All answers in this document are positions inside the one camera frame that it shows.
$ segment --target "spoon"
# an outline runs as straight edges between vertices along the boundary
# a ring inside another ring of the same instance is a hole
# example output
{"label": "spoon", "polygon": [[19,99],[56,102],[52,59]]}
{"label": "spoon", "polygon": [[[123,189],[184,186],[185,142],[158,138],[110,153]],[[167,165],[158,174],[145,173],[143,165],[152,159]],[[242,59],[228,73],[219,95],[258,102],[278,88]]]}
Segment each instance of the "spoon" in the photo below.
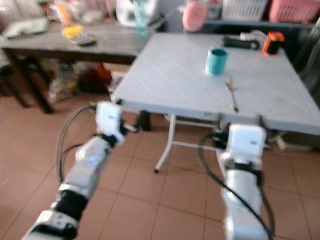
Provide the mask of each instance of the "spoon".
{"label": "spoon", "polygon": [[239,109],[238,109],[238,105],[236,103],[236,98],[235,98],[235,90],[237,89],[236,82],[233,80],[232,77],[230,77],[225,82],[225,86],[231,92],[232,101],[233,101],[233,110],[237,113],[237,112],[239,112]]}

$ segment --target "table surface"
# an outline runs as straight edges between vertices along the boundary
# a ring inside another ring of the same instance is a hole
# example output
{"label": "table surface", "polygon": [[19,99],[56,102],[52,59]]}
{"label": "table surface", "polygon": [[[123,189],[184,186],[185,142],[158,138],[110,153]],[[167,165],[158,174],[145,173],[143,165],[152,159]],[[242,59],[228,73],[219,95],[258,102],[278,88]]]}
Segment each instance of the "table surface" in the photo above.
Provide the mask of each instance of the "table surface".
{"label": "table surface", "polygon": [[118,56],[137,56],[147,39],[140,37],[135,28],[128,28],[116,23],[102,23],[85,26],[86,33],[97,37],[97,45],[79,47],[61,33],[61,23],[51,23],[45,33],[28,35],[14,39],[2,39],[1,48],[22,50],[49,50],[77,53],[110,54]]}
{"label": "table surface", "polygon": [[[284,51],[266,57],[261,51],[226,48],[220,76],[206,74],[209,48],[221,35],[156,33],[135,60],[116,91],[132,110],[176,114],[201,120],[257,124],[270,129],[320,135],[320,111]],[[239,112],[225,83],[233,77]]]}

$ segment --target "pink basket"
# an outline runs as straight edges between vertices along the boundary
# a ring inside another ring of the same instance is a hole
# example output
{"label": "pink basket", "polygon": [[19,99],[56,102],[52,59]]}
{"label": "pink basket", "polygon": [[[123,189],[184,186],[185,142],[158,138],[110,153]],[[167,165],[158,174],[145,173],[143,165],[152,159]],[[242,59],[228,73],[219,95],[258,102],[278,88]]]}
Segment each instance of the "pink basket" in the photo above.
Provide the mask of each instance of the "pink basket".
{"label": "pink basket", "polygon": [[310,23],[319,13],[319,0],[273,0],[269,12],[271,22]]}

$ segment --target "plastic bag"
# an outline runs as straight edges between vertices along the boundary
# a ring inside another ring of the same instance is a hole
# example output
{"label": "plastic bag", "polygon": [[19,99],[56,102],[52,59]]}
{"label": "plastic bag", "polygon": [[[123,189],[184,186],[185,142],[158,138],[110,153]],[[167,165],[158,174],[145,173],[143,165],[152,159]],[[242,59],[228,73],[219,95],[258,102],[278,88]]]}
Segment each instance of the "plastic bag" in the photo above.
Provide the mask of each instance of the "plastic bag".
{"label": "plastic bag", "polygon": [[53,71],[54,78],[49,86],[49,100],[51,103],[70,98],[77,86],[71,63],[60,61]]}

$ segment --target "plastic bottle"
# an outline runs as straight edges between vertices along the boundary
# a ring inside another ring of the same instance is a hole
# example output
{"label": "plastic bottle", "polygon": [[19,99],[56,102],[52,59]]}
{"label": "plastic bottle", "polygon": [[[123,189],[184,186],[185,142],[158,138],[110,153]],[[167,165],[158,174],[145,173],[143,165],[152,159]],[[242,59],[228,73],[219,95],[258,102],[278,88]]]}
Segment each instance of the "plastic bottle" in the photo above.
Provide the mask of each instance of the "plastic bottle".
{"label": "plastic bottle", "polygon": [[148,35],[148,23],[145,11],[145,0],[133,0],[133,11],[136,30],[142,37]]}
{"label": "plastic bottle", "polygon": [[68,12],[68,8],[67,8],[67,2],[64,0],[56,0],[55,1],[55,5],[56,5],[56,9],[59,15],[59,18],[61,20],[61,23],[65,26],[65,27],[70,27],[72,26],[72,21],[71,21],[71,17],[70,14]]}

